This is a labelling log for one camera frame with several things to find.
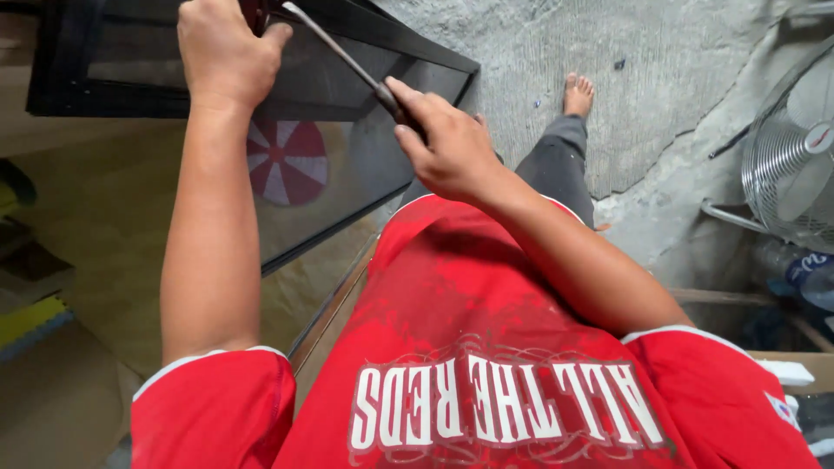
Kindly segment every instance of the red t-shirt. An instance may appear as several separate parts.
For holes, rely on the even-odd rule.
[[[134,397],[133,468],[816,466],[747,353],[582,324],[469,205],[404,207],[368,273],[295,422],[276,350],[189,357]]]

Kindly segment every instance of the water bottle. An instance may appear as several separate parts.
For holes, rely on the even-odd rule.
[[[756,243],[753,257],[759,280],[763,276],[772,290],[774,281],[783,280],[812,305],[834,312],[834,255],[768,238]]]

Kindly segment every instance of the screwdriver handle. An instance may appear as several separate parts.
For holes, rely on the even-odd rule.
[[[426,135],[425,130],[423,130],[423,126],[414,120],[414,118],[411,117],[411,114],[405,111],[385,83],[380,82],[376,87],[376,98],[379,100],[379,103],[382,104],[382,107],[385,108],[389,114],[391,114],[391,117],[394,118],[394,122],[411,127],[423,140],[423,144],[429,144],[429,137]]]

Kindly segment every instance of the person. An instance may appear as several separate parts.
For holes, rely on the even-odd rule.
[[[816,464],[776,378],[589,228],[595,89],[573,73],[515,172],[482,117],[388,78],[428,135],[394,130],[419,182],[293,421],[293,370],[259,346],[244,151],[292,29],[256,38],[234,0],[192,0],[178,35],[191,113],[134,468]]]

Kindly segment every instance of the right hand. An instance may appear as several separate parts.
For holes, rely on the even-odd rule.
[[[238,0],[190,0],[177,33],[192,106],[250,113],[272,89],[293,29],[274,24],[258,38]]]
[[[474,205],[511,174],[495,156],[490,133],[481,122],[437,94],[422,94],[391,77],[385,84],[428,136],[426,146],[411,128],[394,128],[399,146],[428,190]]]

